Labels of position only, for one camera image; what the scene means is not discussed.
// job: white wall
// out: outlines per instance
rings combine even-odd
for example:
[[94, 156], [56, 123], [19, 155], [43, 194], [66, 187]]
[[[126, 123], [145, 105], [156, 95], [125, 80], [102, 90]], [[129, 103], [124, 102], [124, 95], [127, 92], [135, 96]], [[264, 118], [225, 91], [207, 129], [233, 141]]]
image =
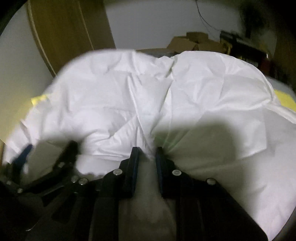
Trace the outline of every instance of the white wall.
[[[204, 19], [217, 29], [241, 33], [237, 7], [243, 0], [220, 2], [224, 4], [198, 1]], [[188, 31], [207, 32], [219, 40], [220, 32], [201, 22], [194, 0], [104, 0], [104, 4], [117, 48], [164, 48], [172, 37]]]
[[32, 106], [30, 99], [40, 95], [51, 83], [33, 39], [26, 7], [13, 16], [0, 36], [0, 139], [8, 133]]

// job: silver screw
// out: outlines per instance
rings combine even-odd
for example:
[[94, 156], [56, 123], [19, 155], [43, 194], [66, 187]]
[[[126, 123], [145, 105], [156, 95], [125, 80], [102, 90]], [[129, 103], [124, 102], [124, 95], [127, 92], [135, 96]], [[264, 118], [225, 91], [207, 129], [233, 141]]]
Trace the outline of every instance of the silver screw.
[[79, 183], [80, 185], [85, 185], [85, 184], [88, 183], [88, 180], [87, 180], [86, 178], [82, 178], [82, 179], [79, 180], [78, 183]]
[[173, 171], [172, 171], [172, 174], [173, 174], [174, 176], [180, 176], [180, 175], [182, 174], [182, 172], [181, 172], [180, 170], [173, 170]]
[[115, 169], [113, 171], [113, 174], [116, 175], [116, 176], [121, 175], [122, 174], [122, 170], [121, 169]]
[[79, 179], [79, 176], [72, 176], [71, 177], [71, 182], [76, 183], [78, 181], [78, 179]]
[[64, 162], [60, 162], [57, 167], [62, 168], [65, 165]]
[[207, 184], [214, 186], [216, 184], [216, 180], [214, 178], [208, 178], [207, 179]]

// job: metal bolt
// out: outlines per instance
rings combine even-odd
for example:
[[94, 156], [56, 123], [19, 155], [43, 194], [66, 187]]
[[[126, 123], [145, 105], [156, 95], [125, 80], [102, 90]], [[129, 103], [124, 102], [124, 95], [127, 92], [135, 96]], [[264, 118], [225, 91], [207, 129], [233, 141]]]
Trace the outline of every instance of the metal bolt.
[[72, 176], [71, 177], [71, 182], [76, 183], [78, 181], [78, 179], [79, 179], [79, 176]]
[[113, 174], [116, 175], [116, 176], [121, 175], [122, 174], [122, 170], [121, 169], [115, 169], [113, 171]]
[[182, 172], [181, 172], [180, 170], [173, 170], [173, 171], [172, 171], [172, 174], [173, 174], [174, 176], [180, 176], [180, 175], [182, 174]]
[[216, 184], [216, 180], [214, 178], [208, 178], [207, 179], [207, 184], [214, 186]]
[[65, 165], [64, 162], [60, 162], [57, 167], [62, 168]]
[[79, 180], [78, 183], [79, 183], [80, 185], [85, 185], [85, 184], [88, 183], [88, 180], [87, 180], [86, 178], [82, 178], [82, 179]]

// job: wire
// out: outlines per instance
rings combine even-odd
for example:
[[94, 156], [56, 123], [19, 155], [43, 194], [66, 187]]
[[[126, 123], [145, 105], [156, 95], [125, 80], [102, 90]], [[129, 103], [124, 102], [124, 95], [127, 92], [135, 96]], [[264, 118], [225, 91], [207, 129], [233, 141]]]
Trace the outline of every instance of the wire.
[[197, 6], [198, 14], [200, 15], [200, 18], [202, 19], [202, 23], [203, 23], [203, 20], [204, 20], [204, 22], [205, 22], [207, 25], [209, 25], [211, 28], [213, 28], [213, 29], [216, 30], [216, 31], [221, 32], [221, 31], [222, 31], [221, 29], [216, 29], [216, 28], [214, 28], [212, 25], [208, 24], [208, 22], [202, 17], [202, 15], [200, 14], [200, 9], [199, 9], [199, 7], [198, 7], [198, 3], [197, 3], [197, 1], [198, 1], [198, 0], [195, 0], [195, 3], [196, 3], [196, 6]]

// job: white fabric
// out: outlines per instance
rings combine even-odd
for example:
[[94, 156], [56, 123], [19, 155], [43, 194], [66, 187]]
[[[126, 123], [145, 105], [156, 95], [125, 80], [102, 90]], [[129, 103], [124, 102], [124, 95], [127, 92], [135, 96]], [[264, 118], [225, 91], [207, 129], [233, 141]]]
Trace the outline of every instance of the white fabric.
[[76, 168], [96, 178], [140, 147], [135, 196], [120, 205], [121, 240], [174, 240], [173, 203], [157, 185], [157, 146], [180, 170], [217, 179], [269, 240], [296, 206], [296, 114], [246, 62], [201, 51], [159, 59], [91, 52], [69, 63], [46, 94], [7, 140], [4, 161], [29, 142], [72, 139], [81, 142]]

